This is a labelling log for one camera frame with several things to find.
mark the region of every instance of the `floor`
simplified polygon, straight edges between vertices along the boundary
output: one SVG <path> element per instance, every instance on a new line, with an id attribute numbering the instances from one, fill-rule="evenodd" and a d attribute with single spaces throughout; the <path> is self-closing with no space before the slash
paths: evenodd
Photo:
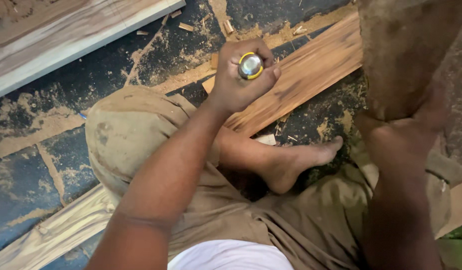
<path id="1" fill-rule="evenodd" d="M 85 115 L 96 101 L 129 84 L 179 93 L 199 106 L 207 97 L 201 83 L 213 72 L 211 53 L 226 41 L 259 36 L 282 59 L 356 9 L 349 0 L 190 0 L 182 15 L 162 29 L 161 20 L 152 22 L 140 29 L 148 35 L 132 32 L 0 98 L 0 250 L 98 184 L 78 113 Z M 212 16 L 202 27 L 207 14 Z M 236 29 L 232 35 L 222 27 L 227 19 Z M 195 25 L 195 31 L 178 28 L 180 22 Z M 298 26 L 308 33 L 293 36 Z M 459 72 L 457 79 L 462 80 Z M 462 87 L 457 88 L 446 150 L 462 164 Z M 347 139 L 365 93 L 359 69 L 296 108 L 286 122 L 259 134 L 276 134 L 281 146 L 319 143 L 335 135 Z M 346 145 L 331 164 L 303 173 L 295 190 L 335 172 L 348 158 Z M 267 193 L 259 179 L 233 183 L 252 200 Z M 81 269 L 100 235 L 44 269 Z"/>

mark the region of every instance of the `khaki pants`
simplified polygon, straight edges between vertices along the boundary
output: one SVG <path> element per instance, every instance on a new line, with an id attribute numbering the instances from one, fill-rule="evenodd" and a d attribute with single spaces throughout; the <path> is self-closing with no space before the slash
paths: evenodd
<path id="1" fill-rule="evenodd" d="M 121 89 L 91 108 L 86 121 L 89 159 L 115 204 L 143 161 L 194 110 L 180 95 L 165 97 L 143 86 Z M 355 164 L 344 165 L 336 175 L 298 196 L 269 195 L 251 203 L 215 168 L 219 149 L 214 144 L 192 202 L 173 229 L 168 259 L 204 241 L 235 239 L 276 246 L 297 270 L 366 268 L 360 241 L 378 170 L 363 143 L 353 145 Z M 428 164 L 432 228 L 437 232 L 449 217 L 448 184 L 462 180 L 462 168 L 435 153 Z"/>

